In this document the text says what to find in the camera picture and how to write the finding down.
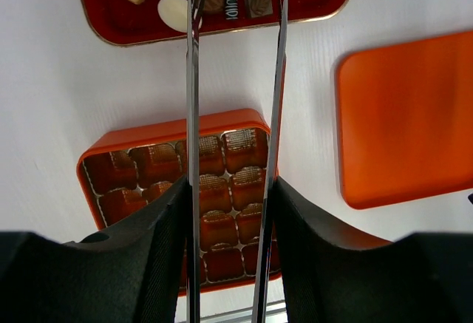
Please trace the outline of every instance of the white chocolate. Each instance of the white chocolate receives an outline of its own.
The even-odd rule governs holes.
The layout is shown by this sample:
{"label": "white chocolate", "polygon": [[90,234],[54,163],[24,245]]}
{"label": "white chocolate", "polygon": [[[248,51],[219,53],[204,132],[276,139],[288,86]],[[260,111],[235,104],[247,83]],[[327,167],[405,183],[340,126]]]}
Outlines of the white chocolate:
{"label": "white chocolate", "polygon": [[157,13],[161,20],[173,30],[187,32],[187,0],[160,0]]}

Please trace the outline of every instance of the white table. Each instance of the white table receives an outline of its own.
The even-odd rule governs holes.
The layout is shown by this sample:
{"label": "white table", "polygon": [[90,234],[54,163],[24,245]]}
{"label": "white table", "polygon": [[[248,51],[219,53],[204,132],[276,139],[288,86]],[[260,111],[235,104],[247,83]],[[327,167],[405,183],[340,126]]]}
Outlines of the white table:
{"label": "white table", "polygon": [[[0,229],[80,240],[96,228],[75,176],[79,156],[110,130],[186,116],[186,43],[109,46],[90,30],[79,0],[0,0],[0,16]],[[473,0],[350,0],[333,18],[291,25],[280,174],[330,213],[386,239],[471,231],[468,191],[368,211],[345,204],[333,70],[351,51],[472,28]],[[202,114],[251,107],[270,120],[276,38],[275,27],[202,38]],[[282,298],[280,282],[269,297]],[[251,300],[252,287],[209,293],[202,312]]]}

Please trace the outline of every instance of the orange plate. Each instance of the orange plate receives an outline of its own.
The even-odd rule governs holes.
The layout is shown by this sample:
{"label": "orange plate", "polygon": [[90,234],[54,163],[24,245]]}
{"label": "orange plate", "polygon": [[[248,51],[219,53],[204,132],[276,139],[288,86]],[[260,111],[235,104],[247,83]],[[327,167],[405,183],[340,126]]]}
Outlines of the orange plate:
{"label": "orange plate", "polygon": [[[247,132],[247,130],[253,129],[256,131]],[[247,145],[251,144],[244,149],[248,153],[247,162],[240,164],[240,154],[237,155],[238,159],[235,158],[235,169],[238,169],[238,167],[254,166],[256,163],[261,163],[262,154],[266,157],[268,148],[262,140],[267,143],[266,134],[269,133],[269,128],[258,112],[243,109],[202,116],[200,130],[200,164],[203,165],[202,169],[206,169],[203,172],[207,173],[200,177],[203,185],[200,194],[203,202],[201,214],[204,216],[203,220],[208,220],[208,216],[217,214],[215,211],[222,211],[220,216],[225,220],[221,221],[222,223],[207,221],[202,226],[201,248],[207,253],[201,259],[201,290],[222,290],[250,284],[254,282],[254,277],[245,272],[243,267],[245,263],[242,261],[240,250],[245,248],[244,242],[253,242],[251,239],[257,235],[253,231],[255,219],[256,221],[261,219],[259,217],[255,217],[255,219],[253,217],[239,217],[243,230],[240,236],[244,236],[243,241],[240,241],[234,218],[239,211],[245,209],[245,206],[241,205],[240,210],[232,207],[232,197],[229,192],[231,185],[226,179],[232,177],[233,174],[228,173],[228,166],[226,167],[227,171],[225,170],[222,153],[225,151],[224,145],[215,135],[230,135],[235,140],[240,139],[237,136],[241,130],[245,135],[247,133],[255,135],[255,137],[246,138]],[[179,120],[107,133],[82,154],[77,165],[78,178],[99,229],[106,227],[104,217],[99,209],[100,204],[103,215],[110,225],[133,211],[137,211],[147,202],[158,198],[169,188],[176,177],[185,171],[185,167],[182,166],[186,160],[183,151],[186,148],[185,138],[186,120]],[[255,171],[256,174],[264,174],[261,169]],[[246,190],[245,188],[237,190],[236,195],[241,195],[244,198],[246,198],[245,191],[254,191],[252,187]],[[251,199],[255,198],[258,200],[257,202],[262,201],[262,193],[261,199],[255,197],[254,194],[251,196]],[[275,260],[279,260],[277,253],[273,256]],[[219,268],[222,261],[234,260],[234,258],[236,258],[234,262],[225,263],[231,269],[230,271]],[[280,277],[279,272],[271,273],[272,279],[278,277]],[[186,294],[185,288],[181,288],[180,294]]]}
{"label": "orange plate", "polygon": [[345,58],[342,192],[373,208],[473,187],[473,32]]}

